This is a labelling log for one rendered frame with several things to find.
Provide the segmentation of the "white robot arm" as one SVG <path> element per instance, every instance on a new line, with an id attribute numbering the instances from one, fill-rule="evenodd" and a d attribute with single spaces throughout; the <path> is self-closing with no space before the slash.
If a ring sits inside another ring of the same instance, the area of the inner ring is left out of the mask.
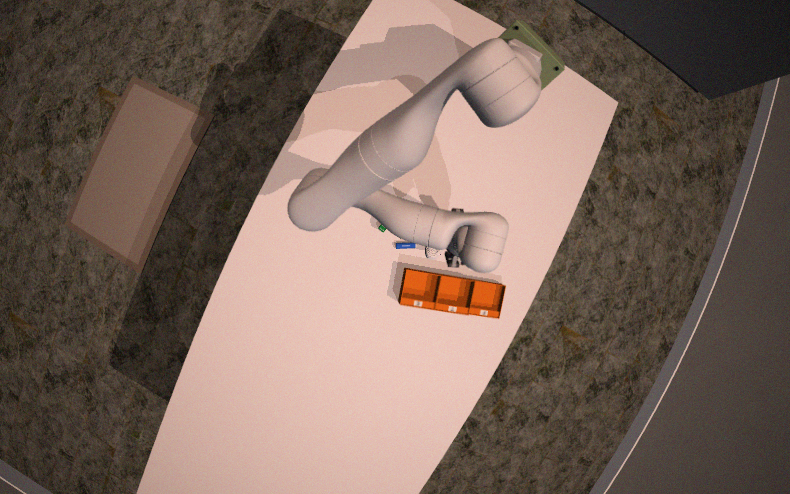
<path id="1" fill-rule="evenodd" d="M 448 248 L 469 269 L 494 271 L 509 231 L 503 216 L 448 211 L 379 189 L 424 160 L 439 117 L 457 89 L 487 127 L 509 125 L 528 113 L 541 94 L 541 57 L 517 39 L 506 43 L 492 38 L 475 46 L 362 132 L 330 169 L 306 174 L 289 198 L 290 220 L 302 230 L 317 232 L 354 207 L 398 238 L 425 246 L 430 260 Z"/>

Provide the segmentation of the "orange rack of three bins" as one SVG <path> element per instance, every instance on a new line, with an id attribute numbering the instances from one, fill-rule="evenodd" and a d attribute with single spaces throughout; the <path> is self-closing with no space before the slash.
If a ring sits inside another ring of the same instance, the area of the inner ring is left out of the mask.
<path id="1" fill-rule="evenodd" d="M 432 273 L 404 268 L 398 303 L 448 313 L 500 318 L 505 294 L 503 284 Z"/>

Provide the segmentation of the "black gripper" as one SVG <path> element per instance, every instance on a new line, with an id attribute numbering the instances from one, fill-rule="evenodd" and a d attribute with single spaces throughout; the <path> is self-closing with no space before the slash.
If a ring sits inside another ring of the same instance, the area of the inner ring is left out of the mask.
<path id="1" fill-rule="evenodd" d="M 459 209 L 459 208 L 452 208 L 451 211 L 464 212 L 463 209 Z M 445 255 L 446 262 L 447 262 L 447 266 L 448 267 L 459 268 L 459 266 L 460 266 L 460 264 L 459 264 L 459 257 L 458 256 L 454 256 L 448 249 L 446 249 L 446 250 L 447 251 L 445 251 L 444 255 Z"/>

